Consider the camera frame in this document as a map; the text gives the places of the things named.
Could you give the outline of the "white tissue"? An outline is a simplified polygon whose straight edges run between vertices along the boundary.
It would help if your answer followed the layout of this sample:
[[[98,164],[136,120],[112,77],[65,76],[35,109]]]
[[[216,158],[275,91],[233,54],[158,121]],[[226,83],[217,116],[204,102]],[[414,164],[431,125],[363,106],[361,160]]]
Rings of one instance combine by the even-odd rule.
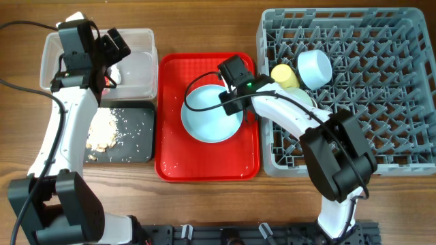
[[[121,80],[122,80],[121,72],[120,72],[117,64],[109,67],[107,72],[108,72],[108,75],[115,81],[115,83],[117,85],[119,85],[121,83]]]

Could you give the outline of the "light blue round plate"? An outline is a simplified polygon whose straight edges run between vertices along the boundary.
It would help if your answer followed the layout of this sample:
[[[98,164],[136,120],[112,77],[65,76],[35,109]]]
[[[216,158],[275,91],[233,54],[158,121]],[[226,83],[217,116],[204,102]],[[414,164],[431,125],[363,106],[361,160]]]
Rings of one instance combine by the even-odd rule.
[[[226,92],[224,86],[208,84],[191,91],[187,103],[192,108],[208,108],[221,103],[219,94]],[[205,112],[194,112],[183,103],[181,120],[185,130],[201,142],[218,143],[231,138],[240,128],[243,112],[228,116],[223,107]]]

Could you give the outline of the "clear plastic waste bin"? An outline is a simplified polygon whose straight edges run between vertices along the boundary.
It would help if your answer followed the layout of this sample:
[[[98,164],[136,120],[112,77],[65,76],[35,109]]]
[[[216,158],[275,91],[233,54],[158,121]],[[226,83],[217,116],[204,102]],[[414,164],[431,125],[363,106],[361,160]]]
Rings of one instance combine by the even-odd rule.
[[[157,94],[158,56],[154,33],[150,29],[120,29],[131,54],[116,64],[121,75],[116,88],[107,88],[103,100],[152,100]],[[40,87],[50,90],[50,82],[59,68],[63,47],[58,33],[46,37],[40,66]]]

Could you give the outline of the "yellow plastic cup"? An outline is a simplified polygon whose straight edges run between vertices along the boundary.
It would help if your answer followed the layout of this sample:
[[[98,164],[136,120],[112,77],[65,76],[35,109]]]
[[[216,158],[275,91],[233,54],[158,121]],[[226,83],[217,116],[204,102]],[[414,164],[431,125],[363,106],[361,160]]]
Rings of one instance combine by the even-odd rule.
[[[270,76],[275,80],[282,88],[299,88],[300,82],[293,72],[292,68],[286,64],[276,65]]]

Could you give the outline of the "mint green bowl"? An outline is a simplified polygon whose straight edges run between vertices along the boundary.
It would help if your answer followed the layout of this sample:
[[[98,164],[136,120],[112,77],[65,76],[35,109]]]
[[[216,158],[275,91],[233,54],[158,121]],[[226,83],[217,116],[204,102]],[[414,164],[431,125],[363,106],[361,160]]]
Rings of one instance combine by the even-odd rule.
[[[311,98],[304,90],[296,87],[289,87],[289,88],[285,88],[284,91],[286,91],[290,95],[293,95],[298,100],[302,101],[304,104],[311,105],[317,108],[317,104],[315,100]]]

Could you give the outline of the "black plastic waste tray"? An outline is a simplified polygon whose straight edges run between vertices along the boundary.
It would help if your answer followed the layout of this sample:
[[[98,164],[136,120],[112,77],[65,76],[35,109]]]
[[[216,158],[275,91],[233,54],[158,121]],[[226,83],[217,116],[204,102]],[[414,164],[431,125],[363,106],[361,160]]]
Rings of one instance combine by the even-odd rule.
[[[84,162],[146,163],[154,157],[156,111],[152,102],[103,101],[100,108],[110,108],[116,115],[119,131],[116,145],[104,153],[96,153],[96,161],[88,160],[91,151],[85,147]]]

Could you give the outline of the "leftover rice and food scraps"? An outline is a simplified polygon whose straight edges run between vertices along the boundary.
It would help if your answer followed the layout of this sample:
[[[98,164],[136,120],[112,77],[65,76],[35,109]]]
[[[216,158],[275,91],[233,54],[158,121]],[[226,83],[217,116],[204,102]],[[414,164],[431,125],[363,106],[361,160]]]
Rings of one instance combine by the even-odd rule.
[[[86,149],[91,152],[88,160],[96,161],[96,153],[104,153],[116,145],[119,134],[117,118],[110,108],[99,108],[91,121],[86,141]]]

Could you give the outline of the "small light blue bowl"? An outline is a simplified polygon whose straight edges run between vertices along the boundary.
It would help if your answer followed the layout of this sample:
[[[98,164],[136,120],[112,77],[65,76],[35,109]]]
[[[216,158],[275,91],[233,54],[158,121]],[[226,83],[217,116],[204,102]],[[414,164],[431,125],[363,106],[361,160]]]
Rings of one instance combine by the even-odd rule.
[[[332,79],[332,65],[321,50],[301,52],[297,57],[297,69],[304,85],[317,90]]]

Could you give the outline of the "red snack wrapper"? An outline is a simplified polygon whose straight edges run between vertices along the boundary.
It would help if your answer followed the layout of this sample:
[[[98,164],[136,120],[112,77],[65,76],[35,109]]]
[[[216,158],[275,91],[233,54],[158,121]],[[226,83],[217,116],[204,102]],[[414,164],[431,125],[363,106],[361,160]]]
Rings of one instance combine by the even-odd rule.
[[[104,79],[105,79],[105,82],[106,82],[106,88],[115,88],[116,87],[116,84],[114,84],[112,82],[111,77],[105,76]]]

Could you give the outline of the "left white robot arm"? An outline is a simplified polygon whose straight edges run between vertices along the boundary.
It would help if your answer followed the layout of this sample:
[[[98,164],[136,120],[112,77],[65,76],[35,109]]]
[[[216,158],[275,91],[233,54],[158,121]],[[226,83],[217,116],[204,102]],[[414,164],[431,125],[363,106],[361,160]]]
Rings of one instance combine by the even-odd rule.
[[[7,191],[14,231],[23,230],[30,244],[149,244],[137,218],[106,213],[82,177],[107,68],[130,49],[116,29],[101,35],[86,18],[62,22],[57,32],[63,54],[46,94],[53,105],[44,141],[27,176]]]

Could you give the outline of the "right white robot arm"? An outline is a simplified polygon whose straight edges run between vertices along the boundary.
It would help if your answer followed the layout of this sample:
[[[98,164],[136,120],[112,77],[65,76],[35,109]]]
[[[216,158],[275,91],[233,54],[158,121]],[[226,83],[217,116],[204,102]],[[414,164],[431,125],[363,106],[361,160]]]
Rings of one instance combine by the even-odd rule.
[[[344,241],[355,227],[356,204],[369,198],[367,185],[377,170],[354,115],[348,110],[332,113],[299,100],[270,76],[254,76],[238,55],[217,68],[227,87],[219,95],[226,114],[250,109],[299,141],[309,177],[322,195],[317,225],[328,242]]]

